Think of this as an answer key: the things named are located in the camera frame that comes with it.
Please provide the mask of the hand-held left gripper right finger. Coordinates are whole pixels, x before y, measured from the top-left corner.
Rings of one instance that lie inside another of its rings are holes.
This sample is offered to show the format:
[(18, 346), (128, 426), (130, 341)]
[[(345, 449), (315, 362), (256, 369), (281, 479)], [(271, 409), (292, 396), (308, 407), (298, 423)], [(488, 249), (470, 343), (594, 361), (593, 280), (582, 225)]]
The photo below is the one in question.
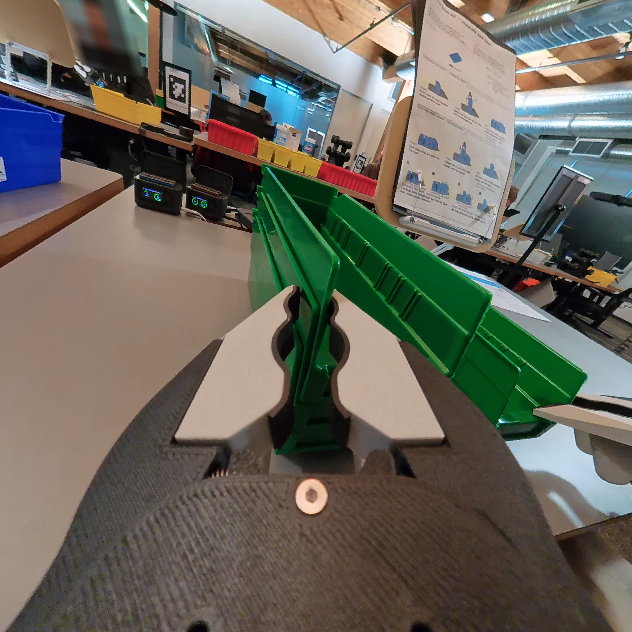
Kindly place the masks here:
[(350, 299), (330, 302), (330, 433), (355, 457), (445, 439), (401, 341)]

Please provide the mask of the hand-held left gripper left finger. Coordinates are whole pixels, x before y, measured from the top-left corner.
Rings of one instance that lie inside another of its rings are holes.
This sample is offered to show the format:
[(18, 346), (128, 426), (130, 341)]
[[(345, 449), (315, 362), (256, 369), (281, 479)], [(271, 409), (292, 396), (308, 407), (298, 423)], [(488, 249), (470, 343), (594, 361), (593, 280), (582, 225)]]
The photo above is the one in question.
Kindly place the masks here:
[(269, 452), (294, 425), (291, 371), (300, 289), (289, 286), (229, 331), (180, 422), (182, 445)]

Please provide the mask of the grey desk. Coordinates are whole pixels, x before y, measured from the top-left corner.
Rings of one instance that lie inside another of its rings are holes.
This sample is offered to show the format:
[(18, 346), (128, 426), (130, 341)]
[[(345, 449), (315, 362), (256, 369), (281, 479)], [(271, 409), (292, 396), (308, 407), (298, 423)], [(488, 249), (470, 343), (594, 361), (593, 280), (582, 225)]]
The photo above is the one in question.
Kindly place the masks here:
[(61, 160), (56, 183), (1, 194), (1, 266), (27, 253), (89, 212), (122, 193), (113, 171)]
[[(133, 417), (250, 315), (249, 264), (247, 233), (137, 209), (124, 192), (1, 269), (2, 631)], [(625, 360), (551, 316), (500, 311), (586, 371), (582, 394), (631, 397)], [(511, 451), (556, 534), (604, 519), (631, 544), (630, 522), (608, 520), (631, 511), (631, 486), (602, 481), (571, 429)], [(569, 539), (593, 594), (631, 613), (631, 563), (612, 552), (617, 543), (595, 532)], [(613, 627), (630, 629), (621, 618)]]

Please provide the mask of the white blue paper sheet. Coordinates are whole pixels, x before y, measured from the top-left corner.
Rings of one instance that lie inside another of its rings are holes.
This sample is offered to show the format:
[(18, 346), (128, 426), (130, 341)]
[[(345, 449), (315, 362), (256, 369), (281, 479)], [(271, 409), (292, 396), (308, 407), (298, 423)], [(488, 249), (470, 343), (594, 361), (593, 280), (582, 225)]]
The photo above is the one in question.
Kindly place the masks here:
[(492, 295), (492, 306), (494, 308), (500, 308), (534, 320), (549, 322), (549, 319), (546, 316), (538, 312), (529, 303), (519, 299), (517, 295), (504, 286), (501, 286), (495, 280), (492, 280), (482, 274), (463, 269), (459, 266), (453, 265), (453, 267), (469, 280), (472, 280), (474, 283), (478, 284), (478, 286), (488, 291)]

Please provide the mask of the white document stand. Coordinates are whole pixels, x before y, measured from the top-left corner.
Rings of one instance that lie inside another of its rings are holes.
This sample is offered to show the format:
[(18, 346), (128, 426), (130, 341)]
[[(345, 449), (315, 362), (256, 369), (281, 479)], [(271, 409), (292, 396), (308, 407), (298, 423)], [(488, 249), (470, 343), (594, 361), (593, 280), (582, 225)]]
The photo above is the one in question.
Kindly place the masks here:
[(450, 227), (443, 223), (430, 221), (412, 215), (400, 216), (399, 227), (409, 233), (420, 235), (428, 240), (438, 241), (445, 245), (444, 250), (461, 248), (472, 252), (487, 252), (493, 246), (490, 238)]

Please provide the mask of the black charging case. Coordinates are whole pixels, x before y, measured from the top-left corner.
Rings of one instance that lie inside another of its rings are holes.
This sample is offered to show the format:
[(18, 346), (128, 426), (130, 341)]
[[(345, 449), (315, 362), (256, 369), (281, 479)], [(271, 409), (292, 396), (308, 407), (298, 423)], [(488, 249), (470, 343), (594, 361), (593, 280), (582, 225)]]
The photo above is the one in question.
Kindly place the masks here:
[(186, 164), (169, 156), (143, 151), (132, 180), (135, 204), (170, 216), (179, 216), (186, 191)]
[(194, 181), (186, 187), (185, 209), (199, 213), (206, 220), (223, 220), (232, 191), (231, 175), (199, 165)]

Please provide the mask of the monitor on black pole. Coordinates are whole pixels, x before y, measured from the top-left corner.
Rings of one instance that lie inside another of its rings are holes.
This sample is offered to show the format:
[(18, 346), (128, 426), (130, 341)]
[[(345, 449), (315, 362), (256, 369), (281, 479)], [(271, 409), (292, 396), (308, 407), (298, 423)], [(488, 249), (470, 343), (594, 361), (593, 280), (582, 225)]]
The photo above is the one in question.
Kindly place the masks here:
[(511, 283), (531, 253), (541, 241), (552, 239), (593, 181), (592, 176), (573, 167), (561, 166), (559, 168), (520, 231), (521, 236), (527, 236), (532, 241), (517, 263), (508, 271), (506, 278), (502, 281), (503, 286), (511, 287)]

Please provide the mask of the red plastic bin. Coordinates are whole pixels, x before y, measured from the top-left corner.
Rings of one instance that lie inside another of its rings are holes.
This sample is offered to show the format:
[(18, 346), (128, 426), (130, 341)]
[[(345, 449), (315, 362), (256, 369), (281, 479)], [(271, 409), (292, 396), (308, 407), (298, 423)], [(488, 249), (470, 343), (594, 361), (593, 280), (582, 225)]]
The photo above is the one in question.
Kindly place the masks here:
[(328, 162), (320, 162), (317, 178), (328, 184), (374, 198), (377, 181)]
[(248, 156), (254, 156), (258, 151), (256, 135), (216, 119), (207, 122), (207, 140), (214, 145)]

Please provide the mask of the black dumbbell set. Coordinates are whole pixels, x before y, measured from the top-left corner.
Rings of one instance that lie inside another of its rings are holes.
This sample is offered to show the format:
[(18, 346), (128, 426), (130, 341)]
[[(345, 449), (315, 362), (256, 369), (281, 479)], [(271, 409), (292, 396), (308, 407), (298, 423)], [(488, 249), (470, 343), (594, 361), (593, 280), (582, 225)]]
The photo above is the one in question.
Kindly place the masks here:
[(344, 140), (338, 135), (333, 135), (330, 139), (330, 145), (326, 148), (325, 162), (333, 164), (339, 168), (344, 168), (351, 160), (351, 149), (353, 142)]

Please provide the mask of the black flat devices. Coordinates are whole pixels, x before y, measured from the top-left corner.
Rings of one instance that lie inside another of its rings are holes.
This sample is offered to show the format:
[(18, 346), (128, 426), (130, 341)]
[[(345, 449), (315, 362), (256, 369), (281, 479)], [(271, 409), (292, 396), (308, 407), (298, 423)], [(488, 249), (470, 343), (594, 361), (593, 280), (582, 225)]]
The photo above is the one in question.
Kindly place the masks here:
[(139, 134), (146, 136), (147, 133), (157, 134), (187, 144), (193, 144), (194, 142), (194, 130), (183, 126), (153, 125), (143, 122), (139, 126)]

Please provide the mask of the printed instruction sheet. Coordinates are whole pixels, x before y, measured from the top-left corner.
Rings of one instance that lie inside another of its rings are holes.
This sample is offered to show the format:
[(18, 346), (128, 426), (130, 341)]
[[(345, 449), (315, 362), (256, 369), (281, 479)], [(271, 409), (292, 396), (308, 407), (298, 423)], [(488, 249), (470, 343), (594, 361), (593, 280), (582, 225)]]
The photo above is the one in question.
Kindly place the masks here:
[(472, 251), (494, 244), (513, 177), (516, 53), (447, 1), (412, 1), (415, 81), (393, 210)]

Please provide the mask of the yellow plastic bin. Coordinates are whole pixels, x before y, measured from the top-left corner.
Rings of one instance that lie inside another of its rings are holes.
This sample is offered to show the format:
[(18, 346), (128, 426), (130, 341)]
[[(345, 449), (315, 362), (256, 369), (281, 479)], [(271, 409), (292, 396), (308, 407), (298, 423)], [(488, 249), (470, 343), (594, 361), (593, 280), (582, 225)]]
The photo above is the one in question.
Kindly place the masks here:
[(97, 111), (137, 126), (143, 123), (158, 126), (162, 110), (157, 106), (130, 99), (127, 95), (91, 85), (92, 99)]

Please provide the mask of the black white marker sign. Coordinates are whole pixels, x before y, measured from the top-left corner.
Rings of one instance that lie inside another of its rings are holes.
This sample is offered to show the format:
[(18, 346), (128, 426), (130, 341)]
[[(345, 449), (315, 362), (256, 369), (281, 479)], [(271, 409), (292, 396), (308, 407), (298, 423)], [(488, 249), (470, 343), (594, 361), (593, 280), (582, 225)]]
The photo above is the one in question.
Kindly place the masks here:
[(164, 109), (184, 118), (192, 110), (192, 72), (172, 62), (162, 61), (164, 79)]

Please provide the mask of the blue plastic bin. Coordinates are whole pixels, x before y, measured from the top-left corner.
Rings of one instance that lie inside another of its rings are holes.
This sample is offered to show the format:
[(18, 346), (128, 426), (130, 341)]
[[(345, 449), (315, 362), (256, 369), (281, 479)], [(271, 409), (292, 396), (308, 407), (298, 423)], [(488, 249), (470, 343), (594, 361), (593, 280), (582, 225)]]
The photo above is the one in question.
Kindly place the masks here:
[(61, 180), (64, 115), (1, 94), (1, 192)]

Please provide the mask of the silver ventilation duct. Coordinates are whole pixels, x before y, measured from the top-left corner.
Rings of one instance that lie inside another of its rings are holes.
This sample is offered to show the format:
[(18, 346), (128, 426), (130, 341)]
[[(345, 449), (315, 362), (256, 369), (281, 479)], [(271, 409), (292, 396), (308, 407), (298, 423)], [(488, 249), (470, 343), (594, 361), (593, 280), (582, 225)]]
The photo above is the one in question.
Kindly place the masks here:
[(631, 138), (631, 81), (516, 93), (515, 133)]
[(630, 1), (551, 1), (486, 25), (518, 54), (554, 49), (631, 31)]

